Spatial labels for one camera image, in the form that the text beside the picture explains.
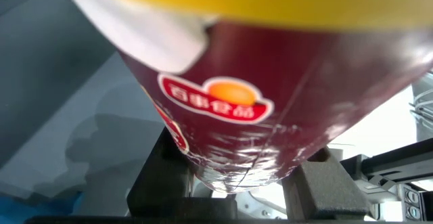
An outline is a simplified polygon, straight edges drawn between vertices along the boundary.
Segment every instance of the red packaging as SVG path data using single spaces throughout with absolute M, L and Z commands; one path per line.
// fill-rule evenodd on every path
M 122 54 L 196 176 L 236 193 L 291 171 L 431 69 L 429 30 L 319 32 L 220 21 L 181 74 Z

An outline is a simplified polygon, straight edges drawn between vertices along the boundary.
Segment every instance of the blue surface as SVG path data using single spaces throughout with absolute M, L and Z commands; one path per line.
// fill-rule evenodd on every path
M 70 215 L 78 207 L 80 200 L 81 193 L 77 193 L 71 198 L 29 206 L 13 198 L 0 196 L 0 223 L 19 224 L 37 215 Z

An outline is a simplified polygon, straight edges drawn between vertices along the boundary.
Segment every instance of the logo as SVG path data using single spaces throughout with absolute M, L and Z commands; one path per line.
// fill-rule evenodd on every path
M 175 140 L 177 147 L 180 149 L 180 151 L 182 153 L 184 153 L 184 154 L 188 153 L 189 146 L 188 146 L 187 140 L 183 136 L 182 131 L 179 128 L 179 126 L 177 125 L 177 123 L 175 121 L 171 120 L 171 118 L 169 118 L 167 116 L 167 114 L 165 114 L 165 112 L 161 108 L 159 108 L 155 103 L 154 103 L 154 106 L 156 107 L 156 110 L 158 111 L 158 113 L 160 114 L 162 119 L 164 120 L 165 125 L 166 125 L 168 131 L 170 131 L 171 136 Z
M 185 79 L 159 74 L 162 92 L 177 105 L 226 122 L 258 123 L 273 111 L 273 102 L 262 98 L 261 92 L 250 83 L 231 77 L 214 77 L 203 86 Z

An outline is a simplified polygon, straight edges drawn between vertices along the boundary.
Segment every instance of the orange circle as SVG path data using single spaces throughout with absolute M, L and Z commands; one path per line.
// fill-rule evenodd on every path
M 209 86 L 209 94 L 237 105 L 252 106 L 256 101 L 256 96 L 251 88 L 237 83 L 215 83 Z

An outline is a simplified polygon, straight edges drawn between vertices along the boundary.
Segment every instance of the gray wall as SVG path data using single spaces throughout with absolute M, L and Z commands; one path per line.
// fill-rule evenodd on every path
M 163 124 L 71 0 L 0 0 L 0 193 L 123 215 Z

